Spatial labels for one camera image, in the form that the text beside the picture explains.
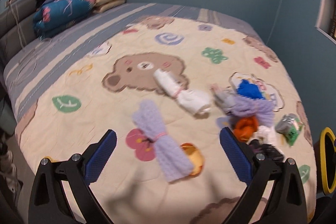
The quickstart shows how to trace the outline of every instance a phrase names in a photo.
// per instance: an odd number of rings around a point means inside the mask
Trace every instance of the bear print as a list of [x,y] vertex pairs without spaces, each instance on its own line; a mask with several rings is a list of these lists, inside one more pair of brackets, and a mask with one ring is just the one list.
[[307,118],[305,109],[303,107],[303,104],[300,101],[296,102],[296,112],[299,115],[299,118],[300,118],[301,122],[304,123],[304,137],[308,141],[308,143],[313,147],[313,140],[312,140],[312,137],[311,137],[308,118]]
[[253,37],[245,37],[243,39],[247,45],[251,46],[251,47],[255,47],[257,50],[263,52],[264,54],[266,54],[266,56],[273,62],[278,63],[279,59],[277,57],[277,55],[275,54],[275,52],[273,50],[271,50],[269,47],[267,47],[266,45],[264,45],[262,42],[260,42],[258,39],[255,39]]
[[102,80],[104,88],[111,92],[129,89],[156,91],[164,94],[157,85],[153,73],[157,69],[171,71],[183,89],[188,88],[189,80],[183,75],[184,62],[180,58],[158,52],[147,52],[135,55],[125,55],[114,63],[113,72]]
[[147,16],[140,20],[141,24],[147,25],[147,28],[150,30],[158,30],[169,25],[174,21],[172,17],[160,17],[160,16]]
[[[200,211],[199,215],[194,217],[189,224],[221,224],[236,206],[239,199],[240,197],[223,198],[218,203],[210,203],[206,208]],[[266,198],[261,198],[250,223],[254,223],[260,219],[265,210],[267,201]]]

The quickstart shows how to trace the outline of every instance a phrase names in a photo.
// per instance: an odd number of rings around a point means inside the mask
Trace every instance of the sneaker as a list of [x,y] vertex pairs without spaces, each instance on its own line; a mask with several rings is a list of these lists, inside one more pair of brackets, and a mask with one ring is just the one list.
[[11,172],[13,163],[13,152],[8,150],[6,154],[0,156],[0,171],[7,174]]
[[17,169],[15,164],[11,164],[11,171],[6,173],[6,175],[8,175],[6,177],[7,186],[15,194],[17,191]]

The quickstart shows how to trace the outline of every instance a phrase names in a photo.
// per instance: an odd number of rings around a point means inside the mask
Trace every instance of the pink hair tie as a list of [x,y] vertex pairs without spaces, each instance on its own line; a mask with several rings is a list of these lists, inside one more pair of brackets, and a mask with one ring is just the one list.
[[159,133],[158,135],[155,136],[155,139],[153,141],[156,142],[160,137],[166,136],[166,135],[167,135],[166,132]]
[[176,99],[178,97],[178,95],[181,93],[181,91],[183,90],[183,87],[180,87],[172,96],[173,99]]

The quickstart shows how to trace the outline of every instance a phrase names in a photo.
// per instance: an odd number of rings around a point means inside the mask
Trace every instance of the blue gripper pad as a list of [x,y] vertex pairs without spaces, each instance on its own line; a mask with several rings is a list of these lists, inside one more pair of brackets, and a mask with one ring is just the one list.
[[249,185],[253,179],[253,152],[239,142],[228,127],[219,134],[219,141],[240,181]]
[[85,150],[83,155],[87,151],[95,150],[84,167],[84,181],[86,185],[97,181],[116,146],[117,135],[113,130],[109,129],[99,143],[91,144]]

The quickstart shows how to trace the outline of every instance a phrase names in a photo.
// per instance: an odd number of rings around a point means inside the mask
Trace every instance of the metal screw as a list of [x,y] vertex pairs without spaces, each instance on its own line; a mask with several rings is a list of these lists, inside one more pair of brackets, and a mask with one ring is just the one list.
[[44,159],[41,160],[41,164],[46,165],[48,163],[48,161],[49,160],[47,158],[44,158]]
[[289,163],[290,165],[294,165],[294,164],[295,164],[295,160],[292,159],[292,158],[288,158],[288,163]]
[[80,154],[73,154],[72,157],[71,157],[71,159],[72,159],[73,161],[78,161],[80,158],[81,158],[81,155],[80,155]]
[[257,158],[257,160],[264,160],[264,159],[265,159],[265,155],[264,155],[264,154],[261,154],[261,153],[258,153],[258,154],[256,155],[256,158]]

